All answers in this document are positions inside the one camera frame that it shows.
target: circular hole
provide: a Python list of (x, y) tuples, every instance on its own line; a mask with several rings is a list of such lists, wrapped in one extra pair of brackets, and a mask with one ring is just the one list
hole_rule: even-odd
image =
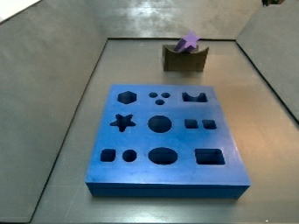
[(155, 98), (158, 96), (158, 93), (151, 93), (150, 97)]
[(123, 153), (123, 159), (131, 163), (136, 160), (136, 152), (134, 150), (126, 150)]
[(156, 101), (155, 101), (155, 104), (158, 104), (158, 105), (164, 105), (164, 100), (156, 100)]
[(164, 115), (156, 115), (148, 120), (148, 128), (156, 133), (164, 133), (172, 127), (172, 121)]
[(158, 165), (170, 165), (178, 160), (178, 153), (170, 148), (155, 148), (148, 153), (150, 160)]
[(168, 98), (171, 95), (168, 93), (162, 93), (163, 98)]

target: small square hole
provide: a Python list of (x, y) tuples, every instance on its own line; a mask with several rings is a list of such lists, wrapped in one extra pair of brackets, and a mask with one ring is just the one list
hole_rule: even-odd
[(199, 165), (224, 165), (224, 157), (219, 149), (195, 149), (196, 163)]
[(114, 162), (116, 159), (116, 150), (103, 150), (100, 152), (100, 161), (102, 162)]
[(184, 119), (184, 127), (186, 129), (198, 129), (199, 128), (198, 121), (194, 119)]
[(202, 123), (206, 130), (215, 130), (218, 128), (214, 120), (202, 120)]

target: star-shaped hole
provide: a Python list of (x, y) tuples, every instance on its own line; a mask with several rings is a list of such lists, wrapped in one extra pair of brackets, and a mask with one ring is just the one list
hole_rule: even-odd
[(136, 124), (131, 121), (132, 115), (116, 115), (116, 120), (110, 124), (110, 126), (118, 126), (119, 131), (124, 132), (127, 127), (135, 127)]

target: hole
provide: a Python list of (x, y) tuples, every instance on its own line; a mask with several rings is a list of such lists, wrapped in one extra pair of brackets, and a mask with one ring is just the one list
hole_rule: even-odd
[(162, 93), (163, 98), (168, 98), (171, 95), (168, 93)]
[(116, 159), (116, 150), (103, 150), (100, 152), (100, 161), (102, 162), (114, 162)]
[(172, 127), (172, 121), (163, 115), (156, 115), (148, 120), (148, 127), (156, 133), (164, 133)]
[(187, 93), (182, 93), (182, 99), (184, 102), (207, 102), (207, 95), (200, 93), (199, 96), (190, 96)]
[(151, 93), (150, 97), (155, 98), (158, 96), (158, 93)]
[(156, 100), (156, 101), (155, 101), (155, 104), (158, 104), (158, 105), (164, 105), (164, 100)]
[(178, 153), (172, 149), (160, 147), (150, 151), (148, 158), (158, 165), (170, 165), (178, 160)]
[(126, 91), (124, 93), (118, 95), (116, 100), (119, 102), (123, 102), (124, 104), (132, 103), (136, 101), (136, 94), (130, 91)]
[(195, 149), (196, 163), (199, 165), (224, 165), (224, 157), (219, 149)]
[(215, 130), (218, 128), (214, 120), (202, 120), (202, 123), (206, 130)]
[(134, 150), (126, 150), (123, 153), (123, 159), (131, 163), (136, 160), (136, 152)]
[(116, 120), (110, 124), (110, 126), (118, 126), (119, 131), (124, 132), (127, 127), (134, 127), (136, 124), (131, 121), (132, 115), (116, 115)]
[(199, 128), (198, 121), (194, 119), (184, 119), (184, 127), (187, 129), (198, 129)]

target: small circular hole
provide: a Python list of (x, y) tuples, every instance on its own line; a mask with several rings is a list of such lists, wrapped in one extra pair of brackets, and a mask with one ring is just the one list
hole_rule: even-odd
[(171, 95), (168, 93), (162, 93), (163, 98), (168, 98)]
[(158, 93), (151, 93), (150, 97), (155, 98), (158, 96)]
[(134, 150), (126, 150), (123, 153), (123, 159), (131, 163), (136, 160), (136, 152)]
[(155, 104), (158, 104), (158, 105), (164, 105), (164, 100), (156, 100), (156, 101), (155, 101)]

